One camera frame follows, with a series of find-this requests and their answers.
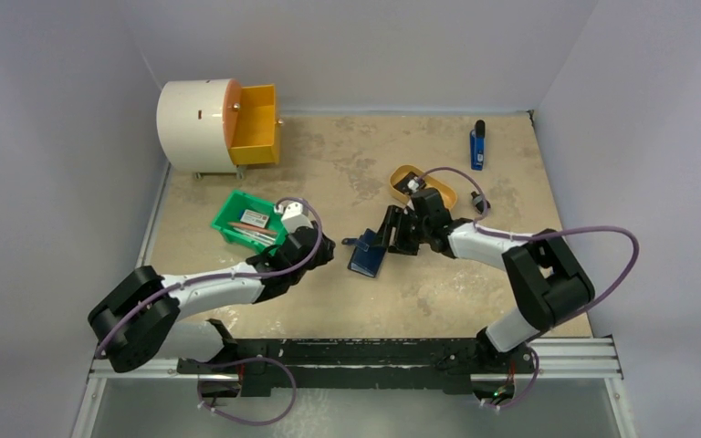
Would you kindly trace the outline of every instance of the gray wall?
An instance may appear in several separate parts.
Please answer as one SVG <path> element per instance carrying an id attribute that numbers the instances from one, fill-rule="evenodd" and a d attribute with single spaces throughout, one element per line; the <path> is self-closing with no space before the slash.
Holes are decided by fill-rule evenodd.
<path id="1" fill-rule="evenodd" d="M 0 2 L 0 436 L 71 432 L 87 312 L 133 268 L 162 172 L 158 95 L 112 1 Z"/>
<path id="2" fill-rule="evenodd" d="M 701 2 L 601 0 L 537 119 L 565 225 L 621 224 L 637 269 L 591 313 L 643 436 L 701 436 Z M 619 237 L 575 237 L 599 285 Z"/>
<path id="3" fill-rule="evenodd" d="M 537 107 L 597 0 L 121 0 L 161 82 L 274 82 L 285 110 Z"/>

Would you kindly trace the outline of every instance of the orange tray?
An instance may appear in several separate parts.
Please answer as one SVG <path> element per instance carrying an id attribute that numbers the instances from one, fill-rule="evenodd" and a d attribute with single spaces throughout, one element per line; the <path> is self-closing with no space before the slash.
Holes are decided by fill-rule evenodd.
<path id="1" fill-rule="evenodd" d="M 412 172 L 418 176 L 423 174 L 423 171 L 417 167 L 405 164 L 404 166 L 399 166 L 398 169 L 393 171 L 391 178 L 389 179 L 388 191 L 391 192 L 393 199 L 399 201 L 400 203 L 408 203 L 410 201 L 410 197 L 402 192 L 399 192 L 393 188 L 393 186 L 399 181 L 403 180 L 409 172 Z M 442 195 L 442 201 L 445 202 L 445 208 L 447 208 L 447 210 L 450 210 L 453 208 L 453 206 L 455 206 L 455 203 L 458 201 L 458 195 L 455 194 L 455 190 L 453 190 L 452 187 L 437 180 L 430 174 L 425 176 L 424 181 L 426 188 L 434 187 L 439 191 L 439 193 Z"/>

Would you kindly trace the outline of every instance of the white cylinder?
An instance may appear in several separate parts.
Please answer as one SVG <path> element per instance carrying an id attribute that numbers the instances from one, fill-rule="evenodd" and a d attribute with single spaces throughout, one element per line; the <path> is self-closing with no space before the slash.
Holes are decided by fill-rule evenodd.
<path id="1" fill-rule="evenodd" d="M 234 79 L 165 84 L 157 103 L 157 134 L 171 165 L 188 172 L 235 172 L 229 147 L 239 104 L 240 84 Z"/>

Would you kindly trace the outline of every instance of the blue object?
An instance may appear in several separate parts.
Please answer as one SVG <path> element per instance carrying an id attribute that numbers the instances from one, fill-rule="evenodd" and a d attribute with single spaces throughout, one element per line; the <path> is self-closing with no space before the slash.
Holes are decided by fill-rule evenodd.
<path id="1" fill-rule="evenodd" d="M 363 276 L 375 278 L 380 271 L 386 248 L 370 246 L 376 234 L 367 228 L 358 239 L 342 239 L 343 245 L 353 245 L 353 255 L 348 262 L 348 269 Z"/>
<path id="2" fill-rule="evenodd" d="M 485 121 L 477 120 L 474 129 L 469 132 L 471 149 L 471 166 L 475 171 L 481 171 L 485 165 Z"/>

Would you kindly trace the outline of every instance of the small green tray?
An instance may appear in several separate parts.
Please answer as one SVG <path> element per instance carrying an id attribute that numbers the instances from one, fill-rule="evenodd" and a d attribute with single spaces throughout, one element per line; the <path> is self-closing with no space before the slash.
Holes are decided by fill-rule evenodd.
<path id="1" fill-rule="evenodd" d="M 219 213 L 214 218 L 214 221 L 211 222 L 211 227 L 221 233 L 230 244 L 247 246 L 259 254 L 267 248 L 267 245 L 261 244 L 247 235 L 241 235 L 229 223 L 240 222 L 240 216 L 246 209 L 266 214 L 270 216 L 267 221 L 267 229 L 277 232 L 275 236 L 276 245 L 280 245 L 286 240 L 287 232 L 283 224 L 280 223 L 280 216 L 273 210 L 274 207 L 275 205 L 269 201 L 259 199 L 239 190 L 233 190 L 222 209 L 219 210 Z"/>

